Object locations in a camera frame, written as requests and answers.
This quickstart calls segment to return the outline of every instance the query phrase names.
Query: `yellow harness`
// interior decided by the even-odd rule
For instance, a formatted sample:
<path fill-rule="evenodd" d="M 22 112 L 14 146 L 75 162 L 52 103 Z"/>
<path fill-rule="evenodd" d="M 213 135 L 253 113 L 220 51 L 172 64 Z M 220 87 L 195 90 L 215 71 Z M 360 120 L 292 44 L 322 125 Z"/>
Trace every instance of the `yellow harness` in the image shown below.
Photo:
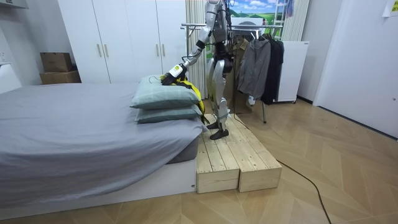
<path fill-rule="evenodd" d="M 160 76 L 160 79 L 162 80 L 165 77 L 166 77 L 165 75 L 162 75 L 162 76 Z M 188 82 L 186 76 L 184 76 L 182 78 L 178 78 L 175 82 L 176 83 L 173 83 L 172 85 L 184 86 L 185 88 L 189 88 L 196 93 L 196 95 L 198 96 L 198 98 L 200 100 L 199 103 L 197 104 L 197 106 L 199 107 L 199 110 L 202 113 L 201 118 L 203 121 L 204 117 L 205 117 L 205 105 L 203 104 L 203 102 L 201 100 L 201 95 L 200 95 L 200 91 L 198 90 L 198 88 L 196 86 L 194 86 L 192 83 Z"/>

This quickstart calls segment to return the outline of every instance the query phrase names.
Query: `pillow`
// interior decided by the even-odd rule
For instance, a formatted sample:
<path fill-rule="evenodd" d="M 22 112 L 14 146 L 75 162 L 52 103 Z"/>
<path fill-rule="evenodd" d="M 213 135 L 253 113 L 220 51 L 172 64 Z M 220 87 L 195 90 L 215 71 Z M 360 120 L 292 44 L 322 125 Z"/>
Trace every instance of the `pillow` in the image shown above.
<path fill-rule="evenodd" d="M 144 110 L 138 111 L 136 121 L 139 124 L 170 121 L 176 119 L 191 119 L 200 117 L 201 112 L 197 105 L 174 109 Z"/>
<path fill-rule="evenodd" d="M 139 109 L 167 109 L 191 106 L 200 99 L 193 90 L 184 86 L 163 86 L 160 75 L 141 79 L 131 107 Z"/>

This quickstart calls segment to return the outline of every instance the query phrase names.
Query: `cardboard box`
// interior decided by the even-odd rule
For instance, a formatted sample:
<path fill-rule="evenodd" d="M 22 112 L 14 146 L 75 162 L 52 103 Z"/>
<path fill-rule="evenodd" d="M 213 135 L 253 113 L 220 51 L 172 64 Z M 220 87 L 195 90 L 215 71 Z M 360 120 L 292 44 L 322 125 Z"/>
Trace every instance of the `cardboard box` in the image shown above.
<path fill-rule="evenodd" d="M 81 83 L 79 72 L 45 72 L 40 74 L 43 85 L 59 83 Z"/>
<path fill-rule="evenodd" d="M 69 53 L 42 52 L 43 67 L 45 72 L 70 72 L 72 61 Z"/>

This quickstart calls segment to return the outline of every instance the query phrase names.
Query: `yellow strap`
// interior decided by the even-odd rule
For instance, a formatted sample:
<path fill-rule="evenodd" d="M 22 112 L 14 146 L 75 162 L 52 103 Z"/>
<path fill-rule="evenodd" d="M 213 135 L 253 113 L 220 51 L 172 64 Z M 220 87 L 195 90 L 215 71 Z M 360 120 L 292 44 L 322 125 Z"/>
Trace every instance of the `yellow strap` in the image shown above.
<path fill-rule="evenodd" d="M 201 95 L 200 95 L 200 91 L 198 90 L 198 88 L 195 85 L 193 85 L 192 83 L 188 82 L 187 78 L 184 78 L 183 80 L 181 80 L 181 78 L 178 78 L 176 80 L 176 82 L 184 83 L 184 84 L 189 85 L 189 86 L 192 87 L 192 90 L 196 93 L 196 95 L 198 96 L 198 98 L 200 100 L 199 104 L 198 104 L 198 107 L 199 107 L 201 113 L 205 114 L 205 105 L 203 104 L 203 102 L 201 100 Z"/>

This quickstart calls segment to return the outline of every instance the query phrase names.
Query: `hanging clothes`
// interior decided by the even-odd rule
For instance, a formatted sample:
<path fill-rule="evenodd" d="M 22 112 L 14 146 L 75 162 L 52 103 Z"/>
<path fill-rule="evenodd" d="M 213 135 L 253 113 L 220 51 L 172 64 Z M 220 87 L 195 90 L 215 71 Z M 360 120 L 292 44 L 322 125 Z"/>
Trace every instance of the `hanging clothes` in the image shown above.
<path fill-rule="evenodd" d="M 240 64 L 248 44 L 249 42 L 241 36 L 236 36 L 234 39 L 233 69 L 231 72 L 226 74 L 226 85 L 224 89 L 224 97 L 226 99 L 227 107 L 230 109 L 230 113 L 243 114 L 252 112 L 251 107 L 247 105 L 249 95 L 239 92 L 236 89 L 237 83 L 235 81 L 235 76 L 238 75 Z"/>
<path fill-rule="evenodd" d="M 266 86 L 268 66 L 271 59 L 271 45 L 268 40 L 252 40 L 244 52 L 239 68 L 238 90 L 261 98 Z"/>
<path fill-rule="evenodd" d="M 273 104 L 278 97 L 280 75 L 282 73 L 282 64 L 284 62 L 284 43 L 279 40 L 269 38 L 271 46 L 271 59 L 268 68 L 268 76 L 266 79 L 266 87 L 261 96 L 261 101 L 267 105 Z"/>

